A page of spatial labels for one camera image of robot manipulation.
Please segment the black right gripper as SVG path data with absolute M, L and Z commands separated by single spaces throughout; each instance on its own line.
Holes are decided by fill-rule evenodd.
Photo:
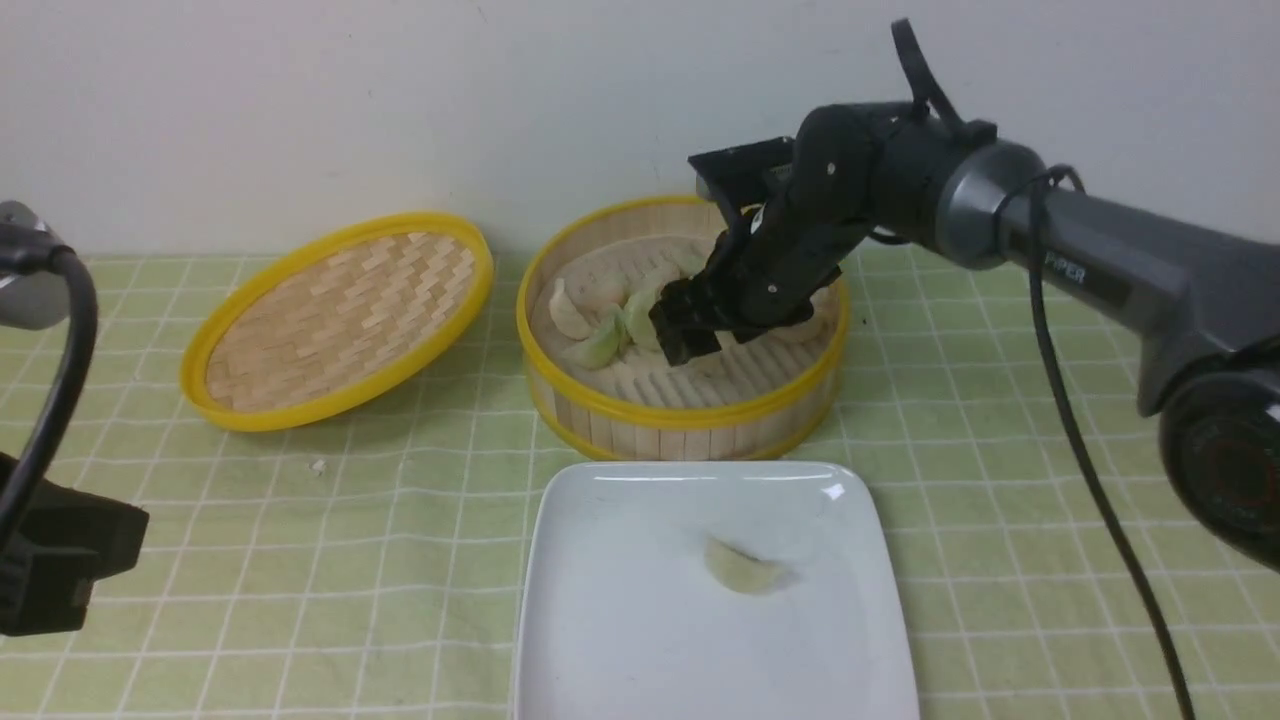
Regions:
M 703 270 L 660 287 L 649 311 L 669 366 L 719 354 L 716 332 L 763 334 L 806 322 L 812 296 L 870 234 L 863 218 L 813 220 L 781 196 L 742 205 L 708 186 L 700 193 L 714 200 L 726 229 Z

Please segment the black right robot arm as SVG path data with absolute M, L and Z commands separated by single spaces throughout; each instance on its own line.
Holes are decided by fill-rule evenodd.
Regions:
M 1137 407 L 1192 515 L 1277 566 L 1277 247 L 1061 188 L 1065 170 L 924 102 L 835 104 L 795 137 L 690 158 L 727 222 L 650 313 L 675 366 L 814 316 L 876 231 L 957 266 L 1036 273 L 1140 342 Z

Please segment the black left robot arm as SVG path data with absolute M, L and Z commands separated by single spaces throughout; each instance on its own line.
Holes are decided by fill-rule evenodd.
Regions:
M 3 202 L 1 236 L 3 325 L 46 331 L 68 324 L 35 428 L 19 456 L 3 456 L 1 632 L 77 632 L 95 584 L 138 562 L 148 514 L 47 479 L 88 379 L 99 296 L 82 259 L 23 202 Z

